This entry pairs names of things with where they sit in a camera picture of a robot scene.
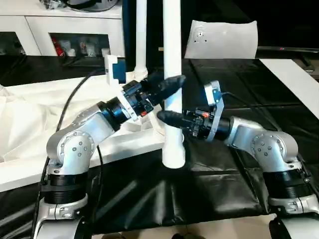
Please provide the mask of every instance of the cabinet door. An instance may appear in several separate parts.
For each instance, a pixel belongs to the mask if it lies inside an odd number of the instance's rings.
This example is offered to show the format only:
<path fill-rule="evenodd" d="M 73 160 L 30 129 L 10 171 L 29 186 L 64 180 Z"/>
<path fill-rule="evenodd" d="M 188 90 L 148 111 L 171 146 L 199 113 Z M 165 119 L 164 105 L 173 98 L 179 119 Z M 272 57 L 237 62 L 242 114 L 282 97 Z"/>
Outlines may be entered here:
<path fill-rule="evenodd" d="M 0 16 L 0 52 L 41 55 L 24 16 Z"/>
<path fill-rule="evenodd" d="M 91 42 L 90 45 L 95 47 L 96 56 L 101 55 L 102 48 L 109 48 L 109 54 L 125 56 L 121 19 L 54 16 L 27 16 L 26 19 L 44 56 L 57 55 L 58 50 L 52 42 L 53 39 L 59 44 L 58 47 L 67 47 L 66 52 L 71 48 L 76 54 L 90 56 L 86 49 L 79 48 L 83 42 Z"/>

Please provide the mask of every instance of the robotic arm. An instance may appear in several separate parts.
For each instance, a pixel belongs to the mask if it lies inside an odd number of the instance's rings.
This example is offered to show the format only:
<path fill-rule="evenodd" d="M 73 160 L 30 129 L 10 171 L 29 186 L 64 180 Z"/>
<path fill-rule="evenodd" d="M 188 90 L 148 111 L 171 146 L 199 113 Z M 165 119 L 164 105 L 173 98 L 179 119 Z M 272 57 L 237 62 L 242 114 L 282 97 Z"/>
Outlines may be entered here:
<path fill-rule="evenodd" d="M 85 217 L 88 203 L 86 180 L 97 145 L 118 131 L 130 118 L 137 120 L 174 94 L 184 76 L 159 84 L 132 81 L 117 97 L 99 102 L 80 113 L 73 123 L 56 132 L 47 143 L 50 162 L 41 191 L 34 239 L 91 238 Z"/>
<path fill-rule="evenodd" d="M 224 103 L 217 81 L 206 85 L 205 93 L 212 111 L 196 109 L 183 114 L 161 111 L 158 118 L 184 129 L 191 137 L 208 142 L 214 138 L 222 140 L 227 146 L 245 151 L 258 161 L 269 192 L 268 203 L 278 215 L 270 223 L 273 238 L 318 238 L 319 202 L 297 159 L 295 139 L 285 132 L 266 130 L 250 120 L 223 118 Z"/>

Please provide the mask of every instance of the black mat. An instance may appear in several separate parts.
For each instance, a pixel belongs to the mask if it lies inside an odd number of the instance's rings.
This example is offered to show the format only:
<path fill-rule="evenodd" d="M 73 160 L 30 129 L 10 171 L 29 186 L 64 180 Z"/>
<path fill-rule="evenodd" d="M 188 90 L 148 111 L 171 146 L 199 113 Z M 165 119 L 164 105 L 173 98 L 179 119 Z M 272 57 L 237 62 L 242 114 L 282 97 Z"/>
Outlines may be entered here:
<path fill-rule="evenodd" d="M 32 64 L 34 73 L 13 69 L 7 76 L 0 76 L 0 84 L 80 77 L 96 67 L 89 67 L 87 72 L 76 66 L 61 70 L 59 64 L 46 63 L 45 58 L 38 57 L 37 61 L 43 71 Z M 18 68 L 24 69 L 23 63 Z M 185 109 L 206 107 L 202 84 L 219 80 L 223 91 L 233 92 L 262 108 L 296 139 L 308 169 L 319 182 L 319 120 L 259 60 L 185 60 L 183 73 L 187 76 L 183 89 Z M 245 105 L 227 97 L 224 101 L 225 116 L 255 120 L 271 128 Z M 94 232 L 104 234 L 270 213 L 262 172 L 250 155 L 219 141 L 205 143 L 186 137 L 184 145 L 186 165 L 181 169 L 165 168 L 161 150 L 104 165 L 104 191 Z M 92 178 L 98 174 L 98 168 L 89 172 Z M 21 239 L 30 234 L 36 194 L 36 184 L 0 193 L 0 238 Z"/>

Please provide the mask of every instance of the white pole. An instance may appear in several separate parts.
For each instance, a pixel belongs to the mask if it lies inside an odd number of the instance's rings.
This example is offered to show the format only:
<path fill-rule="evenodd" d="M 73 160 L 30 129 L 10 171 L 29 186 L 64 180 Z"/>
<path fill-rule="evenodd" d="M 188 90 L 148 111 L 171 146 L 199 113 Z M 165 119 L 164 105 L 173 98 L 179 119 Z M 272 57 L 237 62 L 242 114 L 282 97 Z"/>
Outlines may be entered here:
<path fill-rule="evenodd" d="M 163 0 L 164 77 L 181 75 L 180 0 Z M 165 110 L 182 112 L 181 89 L 165 101 Z M 181 168 L 185 164 L 183 135 L 179 128 L 165 125 L 163 164 Z"/>
<path fill-rule="evenodd" d="M 136 80 L 147 76 L 146 68 L 146 25 L 147 0 L 136 2 L 136 66 L 134 69 Z"/>

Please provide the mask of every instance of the floor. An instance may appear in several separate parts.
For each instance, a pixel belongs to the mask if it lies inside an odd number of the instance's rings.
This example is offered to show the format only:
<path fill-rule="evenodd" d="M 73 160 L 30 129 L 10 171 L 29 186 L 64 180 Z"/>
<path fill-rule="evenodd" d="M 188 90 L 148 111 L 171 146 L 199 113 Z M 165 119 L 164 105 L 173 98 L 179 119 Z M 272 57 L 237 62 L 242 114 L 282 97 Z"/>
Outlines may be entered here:
<path fill-rule="evenodd" d="M 228 219 L 186 226 L 162 227 L 119 234 L 97 235 L 92 239 L 171 239 L 175 233 L 201 236 L 201 239 L 271 239 L 268 223 L 274 215 Z"/>

